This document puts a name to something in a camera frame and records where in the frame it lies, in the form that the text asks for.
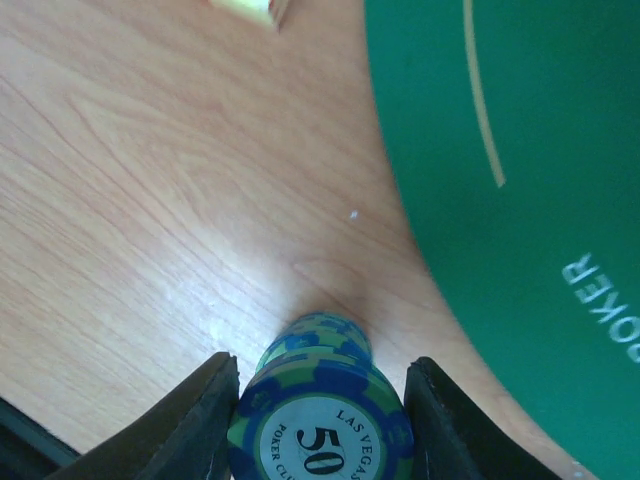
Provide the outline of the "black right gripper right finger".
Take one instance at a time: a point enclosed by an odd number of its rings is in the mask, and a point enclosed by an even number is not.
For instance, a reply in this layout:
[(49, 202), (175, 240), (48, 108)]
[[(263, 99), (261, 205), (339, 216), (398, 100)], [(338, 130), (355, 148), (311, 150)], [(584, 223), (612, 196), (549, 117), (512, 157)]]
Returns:
[(556, 479), (506, 435), (430, 357), (407, 370), (404, 405), (415, 441), (413, 479)]

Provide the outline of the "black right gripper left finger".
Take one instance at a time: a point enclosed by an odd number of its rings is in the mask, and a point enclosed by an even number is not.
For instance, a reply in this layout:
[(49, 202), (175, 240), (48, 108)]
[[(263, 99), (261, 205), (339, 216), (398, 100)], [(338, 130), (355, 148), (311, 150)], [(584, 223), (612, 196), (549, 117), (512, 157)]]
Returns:
[(51, 479), (229, 479), (237, 359), (218, 352), (140, 418)]

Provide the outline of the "blue 50 chip stack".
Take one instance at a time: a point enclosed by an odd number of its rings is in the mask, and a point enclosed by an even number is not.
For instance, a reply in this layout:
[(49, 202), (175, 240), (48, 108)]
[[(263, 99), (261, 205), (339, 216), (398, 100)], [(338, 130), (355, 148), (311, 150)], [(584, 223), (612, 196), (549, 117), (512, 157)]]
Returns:
[(227, 432), (236, 479), (408, 479), (409, 418), (352, 320), (317, 311), (273, 341)]

